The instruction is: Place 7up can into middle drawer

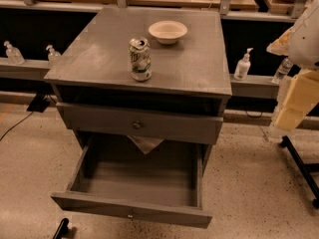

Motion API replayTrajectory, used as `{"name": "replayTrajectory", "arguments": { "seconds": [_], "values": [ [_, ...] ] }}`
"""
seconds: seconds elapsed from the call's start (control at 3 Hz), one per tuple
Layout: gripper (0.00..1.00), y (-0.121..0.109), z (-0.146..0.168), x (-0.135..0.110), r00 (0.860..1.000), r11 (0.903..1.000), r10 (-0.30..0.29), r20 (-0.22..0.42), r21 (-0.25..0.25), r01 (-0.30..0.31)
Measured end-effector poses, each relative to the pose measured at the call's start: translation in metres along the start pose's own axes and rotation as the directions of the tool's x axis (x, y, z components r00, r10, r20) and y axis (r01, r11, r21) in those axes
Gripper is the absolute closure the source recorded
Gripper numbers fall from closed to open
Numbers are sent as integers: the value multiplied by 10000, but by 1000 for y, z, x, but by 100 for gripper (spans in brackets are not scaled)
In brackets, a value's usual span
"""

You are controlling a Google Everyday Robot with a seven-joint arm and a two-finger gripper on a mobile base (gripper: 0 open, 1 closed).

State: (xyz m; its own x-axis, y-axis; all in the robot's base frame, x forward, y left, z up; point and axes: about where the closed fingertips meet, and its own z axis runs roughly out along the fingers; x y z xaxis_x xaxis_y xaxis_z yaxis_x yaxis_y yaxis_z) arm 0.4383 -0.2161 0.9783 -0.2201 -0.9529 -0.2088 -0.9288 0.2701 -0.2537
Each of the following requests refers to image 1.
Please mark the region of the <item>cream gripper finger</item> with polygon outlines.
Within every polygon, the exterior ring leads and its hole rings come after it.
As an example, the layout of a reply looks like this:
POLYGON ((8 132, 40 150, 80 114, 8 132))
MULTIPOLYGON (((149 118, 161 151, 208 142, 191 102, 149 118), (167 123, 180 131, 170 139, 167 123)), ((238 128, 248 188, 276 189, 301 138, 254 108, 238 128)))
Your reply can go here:
POLYGON ((297 128, 319 104, 319 72, 301 70, 289 81, 287 94, 274 126, 285 131, 297 128))

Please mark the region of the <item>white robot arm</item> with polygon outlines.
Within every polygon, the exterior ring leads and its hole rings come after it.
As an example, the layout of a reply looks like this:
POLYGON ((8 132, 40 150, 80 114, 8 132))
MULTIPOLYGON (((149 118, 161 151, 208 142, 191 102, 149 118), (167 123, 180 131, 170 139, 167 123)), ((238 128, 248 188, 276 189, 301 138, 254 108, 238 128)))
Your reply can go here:
POLYGON ((283 55, 300 68, 279 91, 273 125, 284 131, 297 128, 319 104, 319 0, 313 0, 294 25, 271 43, 266 51, 283 55))

